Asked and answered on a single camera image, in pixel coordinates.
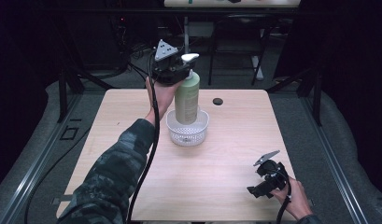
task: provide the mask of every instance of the green bottle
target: green bottle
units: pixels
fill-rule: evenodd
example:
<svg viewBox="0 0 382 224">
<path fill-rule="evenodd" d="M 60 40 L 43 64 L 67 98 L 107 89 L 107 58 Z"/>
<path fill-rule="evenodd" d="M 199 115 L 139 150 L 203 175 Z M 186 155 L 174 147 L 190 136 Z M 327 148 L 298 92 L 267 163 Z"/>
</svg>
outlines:
<svg viewBox="0 0 382 224">
<path fill-rule="evenodd" d="M 199 84 L 199 75 L 190 70 L 189 76 L 176 91 L 176 119 L 181 124 L 193 124 L 197 119 Z"/>
</svg>

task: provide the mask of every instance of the camouflage jacket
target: camouflage jacket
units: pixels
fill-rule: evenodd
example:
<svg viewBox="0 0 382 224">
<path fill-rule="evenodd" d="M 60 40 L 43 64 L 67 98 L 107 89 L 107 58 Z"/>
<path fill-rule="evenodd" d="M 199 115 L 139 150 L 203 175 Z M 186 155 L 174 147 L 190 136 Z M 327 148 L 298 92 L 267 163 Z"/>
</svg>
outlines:
<svg viewBox="0 0 382 224">
<path fill-rule="evenodd" d="M 95 162 L 57 223 L 125 223 L 153 135 L 154 127 L 145 119 L 123 132 Z"/>
<path fill-rule="evenodd" d="M 309 215 L 299 219 L 296 224 L 322 224 L 319 218 L 316 215 Z"/>
</svg>

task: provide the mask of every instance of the hand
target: hand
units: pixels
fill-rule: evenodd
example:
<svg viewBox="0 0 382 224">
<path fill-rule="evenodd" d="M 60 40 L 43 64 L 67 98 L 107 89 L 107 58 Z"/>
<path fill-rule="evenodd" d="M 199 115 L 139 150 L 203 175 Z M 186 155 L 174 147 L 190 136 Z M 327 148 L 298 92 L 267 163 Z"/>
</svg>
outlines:
<svg viewBox="0 0 382 224">
<path fill-rule="evenodd" d="M 156 94 L 156 100 L 158 102 L 159 108 L 159 120 L 161 120 L 167 111 L 168 106 L 173 102 L 174 94 L 176 93 L 177 88 L 182 84 L 183 81 L 180 81 L 172 86 L 165 86 L 159 82 L 154 83 L 154 89 Z M 149 102 L 150 102 L 150 111 L 145 117 L 151 124 L 155 124 L 155 111 L 152 106 L 152 88 L 150 87 L 149 77 L 145 82 L 147 86 L 148 94 L 149 94 Z"/>
<path fill-rule="evenodd" d="M 289 176 L 291 186 L 291 199 L 287 205 L 286 210 L 293 215 L 296 220 L 299 220 L 305 216 L 312 215 L 313 212 L 310 209 L 309 202 L 304 192 L 304 187 L 300 181 Z M 270 193 L 273 194 L 280 203 L 283 203 L 287 197 L 288 185 L 282 190 L 274 189 Z"/>
</svg>

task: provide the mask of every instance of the wire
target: wire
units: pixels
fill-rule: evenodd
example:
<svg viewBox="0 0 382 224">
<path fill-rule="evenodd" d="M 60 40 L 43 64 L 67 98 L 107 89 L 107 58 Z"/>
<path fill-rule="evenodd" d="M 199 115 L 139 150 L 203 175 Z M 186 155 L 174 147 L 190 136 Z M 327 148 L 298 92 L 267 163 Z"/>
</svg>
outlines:
<svg viewBox="0 0 382 224">
<path fill-rule="evenodd" d="M 152 79 L 152 70 L 151 70 L 151 66 L 150 66 L 150 60 L 153 57 L 153 54 L 155 52 L 156 52 L 156 50 L 154 50 L 150 53 L 148 63 L 147 63 L 148 75 L 149 75 L 149 84 L 150 84 L 150 87 L 152 90 L 152 106 L 153 106 L 153 110 L 155 112 L 155 133 L 154 133 L 153 147 L 152 147 L 152 150 L 150 151 L 149 158 L 147 161 L 147 165 L 144 169 L 144 172 L 142 173 L 142 175 L 138 181 L 137 187 L 135 188 L 132 201 L 130 202 L 129 210 L 127 213 L 127 224 L 130 224 L 132 222 L 132 214 L 133 214 L 135 200 L 137 198 L 139 190 L 141 189 L 141 185 L 144 183 L 144 180 L 147 177 L 150 165 L 152 164 L 152 161 L 153 161 L 153 157 L 155 156 L 156 147 L 158 146 L 158 142 L 159 142 L 159 134 L 160 134 L 160 129 L 161 129 L 160 119 L 159 119 L 159 107 L 158 107 L 158 101 L 156 99 L 155 87 L 154 87 L 154 82 Z"/>
<path fill-rule="evenodd" d="M 141 74 L 141 72 L 142 72 L 142 73 L 144 73 L 144 74 L 146 74 L 146 75 L 148 76 L 149 74 L 148 74 L 146 71 L 144 71 L 144 70 L 142 70 L 141 68 L 135 66 L 135 65 L 134 65 L 133 63 L 131 63 L 131 62 L 129 62 L 128 65 L 129 65 L 132 69 L 134 69 L 134 70 L 136 71 L 136 73 L 138 73 L 139 76 L 142 77 L 142 79 L 144 80 L 144 82 L 146 81 L 145 78 L 144 78 L 144 76 Z"/>
<path fill-rule="evenodd" d="M 24 224 L 28 223 L 28 212 L 30 210 L 31 201 L 33 200 L 33 197 L 38 190 L 39 186 L 42 184 L 42 182 L 45 180 L 45 178 L 50 174 L 50 172 L 56 167 L 56 165 L 72 150 L 74 147 L 80 142 L 80 140 L 83 139 L 83 137 L 86 136 L 86 134 L 89 132 L 91 128 L 88 128 L 88 130 L 85 131 L 85 133 L 77 140 L 77 142 L 71 146 L 60 158 L 57 160 L 51 167 L 48 169 L 48 171 L 40 178 L 40 180 L 36 183 L 35 187 L 30 192 L 30 196 L 28 196 L 27 204 L 25 206 L 24 211 Z"/>
<path fill-rule="evenodd" d="M 277 218 L 276 218 L 276 224 L 280 224 L 281 218 L 283 217 L 283 214 L 284 214 L 284 211 L 286 210 L 287 205 L 290 203 L 290 197 L 291 197 L 291 193 L 292 193 L 292 188 L 291 188 L 291 185 L 290 185 L 290 180 L 289 180 L 289 178 L 286 175 L 284 175 L 283 173 L 281 173 L 281 172 L 279 172 L 277 170 L 271 170 L 271 169 L 265 169 L 265 170 L 271 171 L 271 172 L 275 172 L 275 173 L 283 176 L 284 179 L 286 179 L 287 185 L 289 186 L 288 191 L 287 191 L 287 197 L 284 200 L 283 204 L 281 204 L 281 207 L 278 210 L 278 214 L 277 214 Z"/>
<path fill-rule="evenodd" d="M 140 59 L 144 57 L 144 50 L 150 49 L 150 46 L 146 43 L 137 43 L 134 44 L 131 48 L 132 54 L 131 56 L 134 59 Z"/>
<path fill-rule="evenodd" d="M 126 71 L 126 67 L 121 67 L 121 68 L 118 68 L 116 69 L 115 71 L 113 71 L 112 73 L 109 73 L 109 74 L 103 74 L 103 75 L 96 75 L 96 74 L 92 74 L 94 77 L 97 77 L 99 79 L 106 79 L 106 78 L 110 78 L 110 77 L 117 77 L 119 76 L 120 74 L 124 73 Z"/>
</svg>

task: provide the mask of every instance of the white basket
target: white basket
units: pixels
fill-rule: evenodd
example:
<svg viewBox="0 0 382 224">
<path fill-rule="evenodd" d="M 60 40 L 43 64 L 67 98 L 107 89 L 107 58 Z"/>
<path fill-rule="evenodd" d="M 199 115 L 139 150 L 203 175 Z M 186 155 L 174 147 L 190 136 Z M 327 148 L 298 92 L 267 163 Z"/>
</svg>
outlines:
<svg viewBox="0 0 382 224">
<path fill-rule="evenodd" d="M 197 112 L 197 119 L 189 125 L 181 124 L 176 119 L 176 110 L 167 113 L 166 124 L 171 140 L 182 147 L 193 147 L 205 141 L 209 116 L 203 111 Z"/>
</svg>

